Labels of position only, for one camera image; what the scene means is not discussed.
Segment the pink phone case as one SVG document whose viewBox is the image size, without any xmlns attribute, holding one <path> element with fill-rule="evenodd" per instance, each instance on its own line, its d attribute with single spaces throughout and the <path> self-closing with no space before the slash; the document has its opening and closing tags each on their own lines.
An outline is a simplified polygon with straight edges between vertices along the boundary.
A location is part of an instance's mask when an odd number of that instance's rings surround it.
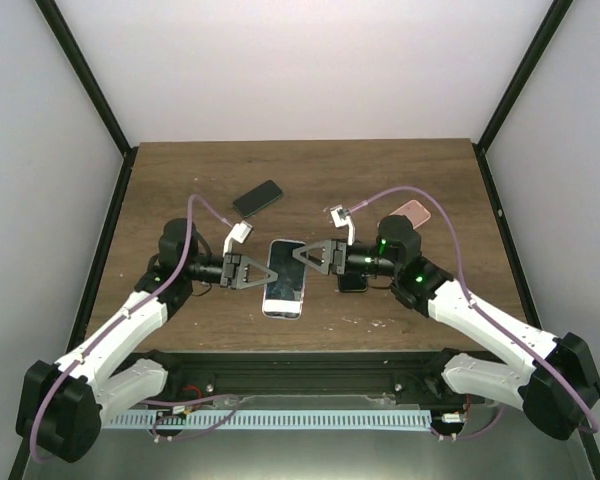
<svg viewBox="0 0 600 480">
<path fill-rule="evenodd" d="M 431 218 L 429 210 L 418 200 L 412 199 L 392 212 L 392 215 L 406 217 L 414 229 L 418 229 Z"/>
</svg>

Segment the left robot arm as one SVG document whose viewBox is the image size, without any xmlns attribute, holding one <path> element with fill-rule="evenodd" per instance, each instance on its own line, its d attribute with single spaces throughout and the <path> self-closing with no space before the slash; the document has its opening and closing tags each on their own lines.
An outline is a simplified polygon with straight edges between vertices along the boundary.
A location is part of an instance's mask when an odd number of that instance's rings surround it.
<svg viewBox="0 0 600 480">
<path fill-rule="evenodd" d="M 55 362 L 37 361 L 27 370 L 16 431 L 31 456 L 45 450 L 49 457 L 75 462 L 117 415 L 146 399 L 171 404 L 183 395 L 183 377 L 156 360 L 142 358 L 124 371 L 118 368 L 189 300 L 194 282 L 242 290 L 277 278 L 245 255 L 212 255 L 192 221 L 169 221 L 157 254 L 122 307 Z"/>
</svg>

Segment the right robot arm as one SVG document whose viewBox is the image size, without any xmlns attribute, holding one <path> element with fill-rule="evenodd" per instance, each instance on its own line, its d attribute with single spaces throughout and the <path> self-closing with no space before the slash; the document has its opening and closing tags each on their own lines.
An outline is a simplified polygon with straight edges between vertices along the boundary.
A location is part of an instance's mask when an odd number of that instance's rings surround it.
<svg viewBox="0 0 600 480">
<path fill-rule="evenodd" d="M 593 422 L 600 376 L 588 344 L 521 322 L 473 295 L 459 278 L 421 253 L 421 237 L 404 216 L 383 218 L 374 244 L 325 240 L 294 249 L 293 257 L 323 275 L 384 276 L 404 307 L 451 327 L 496 356 L 484 361 L 455 353 L 424 378 L 427 396 L 445 403 L 456 394 L 494 400 L 522 411 L 556 440 Z"/>
</svg>

